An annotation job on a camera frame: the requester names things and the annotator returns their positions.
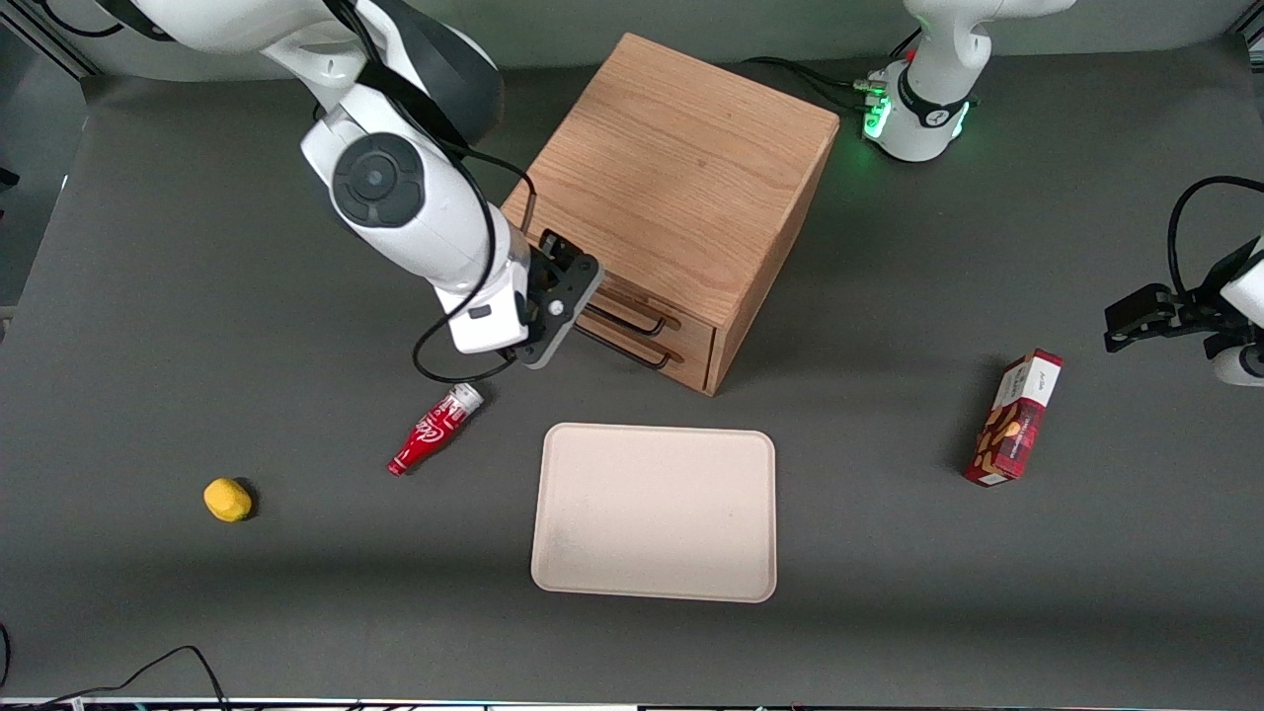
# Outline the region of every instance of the metal handle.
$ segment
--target metal handle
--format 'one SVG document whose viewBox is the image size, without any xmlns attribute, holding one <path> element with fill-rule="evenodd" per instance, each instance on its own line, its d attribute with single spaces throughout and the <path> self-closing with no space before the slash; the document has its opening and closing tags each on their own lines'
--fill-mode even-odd
<svg viewBox="0 0 1264 711">
<path fill-rule="evenodd" d="M 595 306 L 593 304 L 589 304 L 588 306 L 585 306 L 584 310 L 585 311 L 592 311 L 594 315 L 600 316 L 600 318 L 605 319 L 607 321 L 611 321 L 612 324 L 614 324 L 617 326 L 624 328 L 624 329 L 627 329 L 627 330 L 629 330 L 632 333 L 638 333 L 638 334 L 641 334 L 641 335 L 643 335 L 646 338 L 653 338 L 653 337 L 659 335 L 660 333 L 662 333 L 662 326 L 667 325 L 667 318 L 666 316 L 659 316 L 659 323 L 653 324 L 652 328 L 643 329 L 643 328 L 633 324 L 632 321 L 629 321 L 627 319 L 621 319 L 619 316 L 616 316 L 614 314 L 611 314 L 605 309 L 602 309 L 600 306 Z"/>
<path fill-rule="evenodd" d="M 586 335 L 588 338 L 592 338 L 597 343 L 600 343 L 602 345 L 609 348 L 611 350 L 618 353 L 619 356 L 623 356 L 624 358 L 627 358 L 627 359 L 637 363 L 638 366 L 643 366 L 646 368 L 650 368 L 651 371 L 661 371 L 661 369 L 664 369 L 664 368 L 667 367 L 667 363 L 671 362 L 671 353 L 664 353 L 662 354 L 662 359 L 659 361 L 657 363 L 655 363 L 653 361 L 648 361 L 646 358 L 642 358 L 642 357 L 637 356 L 636 353 L 632 353 L 631 350 L 628 350 L 627 348 L 623 348 L 622 345 L 618 345 L 617 343 L 613 343 L 613 342 L 607 340 L 605 338 L 603 338 L 600 335 L 597 335 L 595 333 L 585 329 L 584 326 L 579 325 L 578 323 L 574 325 L 574 329 L 578 330 L 579 333 Z"/>
</svg>

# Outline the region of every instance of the yellow sponge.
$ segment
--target yellow sponge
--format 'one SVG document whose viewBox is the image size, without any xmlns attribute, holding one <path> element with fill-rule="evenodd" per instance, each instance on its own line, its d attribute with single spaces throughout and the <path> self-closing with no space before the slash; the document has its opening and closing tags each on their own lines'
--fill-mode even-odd
<svg viewBox="0 0 1264 711">
<path fill-rule="evenodd" d="M 230 524 L 240 521 L 250 515 L 254 501 L 250 493 L 233 479 L 215 479 L 202 492 L 202 501 L 211 514 Z"/>
</svg>

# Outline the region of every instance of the gray table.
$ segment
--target gray table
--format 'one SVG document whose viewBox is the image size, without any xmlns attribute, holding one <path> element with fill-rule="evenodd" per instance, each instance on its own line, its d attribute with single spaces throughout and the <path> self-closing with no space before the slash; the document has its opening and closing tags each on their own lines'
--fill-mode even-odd
<svg viewBox="0 0 1264 711">
<path fill-rule="evenodd" d="M 406 479 L 383 464 L 442 393 L 407 358 L 435 299 L 326 220 L 301 89 L 90 83 L 0 348 L 6 692 L 195 643 L 236 696 L 1259 707 L 1264 393 L 1215 382 L 1197 339 L 1101 347 L 1102 307 L 1165 281 L 1181 190 L 1259 176 L 1246 71 L 1237 42 L 997 59 L 925 166 L 848 118 L 719 397 L 575 338 Z M 530 159 L 590 73 L 509 75 L 488 149 Z M 1201 196 L 1189 273 L 1261 215 Z M 1029 474 L 980 490 L 957 472 L 1034 347 L 1067 367 Z M 774 598 L 537 590 L 540 445 L 576 420 L 769 433 Z M 258 520 L 206 514 L 219 476 L 254 479 Z M 191 663 L 135 692 L 207 693 Z"/>
</svg>

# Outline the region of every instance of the beige tray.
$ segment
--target beige tray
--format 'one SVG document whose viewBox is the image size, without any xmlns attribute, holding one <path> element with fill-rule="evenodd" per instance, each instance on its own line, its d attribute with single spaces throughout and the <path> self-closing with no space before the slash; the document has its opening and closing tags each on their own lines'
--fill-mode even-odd
<svg viewBox="0 0 1264 711">
<path fill-rule="evenodd" d="M 763 602 L 777 586 L 763 433 L 564 423 L 545 436 L 531 577 L 552 592 Z"/>
</svg>

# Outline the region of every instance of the wooden drawer cabinet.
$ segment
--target wooden drawer cabinet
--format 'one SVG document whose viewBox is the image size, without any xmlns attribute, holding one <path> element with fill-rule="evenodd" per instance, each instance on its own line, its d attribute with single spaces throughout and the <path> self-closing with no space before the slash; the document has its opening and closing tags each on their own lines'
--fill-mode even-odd
<svg viewBox="0 0 1264 711">
<path fill-rule="evenodd" d="M 714 395 L 837 133 L 830 111 L 624 35 L 530 168 L 532 229 L 607 271 L 578 325 Z M 525 202 L 518 185 L 504 211 Z"/>
</svg>

